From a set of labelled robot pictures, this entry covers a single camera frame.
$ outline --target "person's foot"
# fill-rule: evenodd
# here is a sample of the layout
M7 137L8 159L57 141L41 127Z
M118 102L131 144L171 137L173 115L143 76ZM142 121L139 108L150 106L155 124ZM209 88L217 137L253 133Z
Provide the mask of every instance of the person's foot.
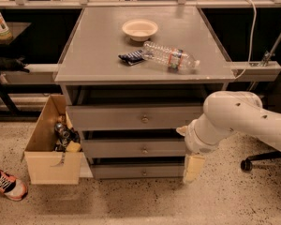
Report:
M0 170L0 192L12 201L20 201L27 195L28 189L22 180Z

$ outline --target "person's leg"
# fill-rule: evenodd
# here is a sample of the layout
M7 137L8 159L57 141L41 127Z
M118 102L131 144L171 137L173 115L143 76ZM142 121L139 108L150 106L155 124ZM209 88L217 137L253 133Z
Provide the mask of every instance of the person's leg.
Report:
M13 201L20 201L26 196L28 189L22 180L0 170L0 192Z

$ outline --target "white bowl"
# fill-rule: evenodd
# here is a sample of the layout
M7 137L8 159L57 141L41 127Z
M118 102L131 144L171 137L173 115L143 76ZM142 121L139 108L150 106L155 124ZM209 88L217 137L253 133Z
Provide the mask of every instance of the white bowl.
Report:
M150 20L135 19L125 22L122 29L132 40L146 41L157 32L158 26Z

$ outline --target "concrete floor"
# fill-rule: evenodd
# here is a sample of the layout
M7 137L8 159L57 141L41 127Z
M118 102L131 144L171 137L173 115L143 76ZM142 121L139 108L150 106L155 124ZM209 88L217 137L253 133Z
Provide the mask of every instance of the concrete floor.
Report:
M0 168L29 186L21 202L0 194L0 224L281 224L281 159L240 169L242 159L270 150L255 138L238 133L222 141L187 186L181 178L31 185L21 159L35 125L0 122Z

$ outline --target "power cord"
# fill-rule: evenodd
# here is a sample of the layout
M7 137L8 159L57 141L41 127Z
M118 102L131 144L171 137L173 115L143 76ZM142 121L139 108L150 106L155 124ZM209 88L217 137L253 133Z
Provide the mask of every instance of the power cord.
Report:
M251 55L252 55L252 46L253 46L253 36L254 36L254 28L255 28L255 23L256 23L256 16L257 16L257 11L256 11L256 7L255 4L253 3L252 0L245 0L247 1L249 4L252 5L253 10L254 10L254 17L253 17L253 22L252 22L252 28L251 28L251 35L250 35L250 48L249 48L249 55L248 55L248 59L247 62L248 64L251 61ZM242 77L245 73L246 69L244 69L241 74L239 74L235 79L239 79L240 77Z

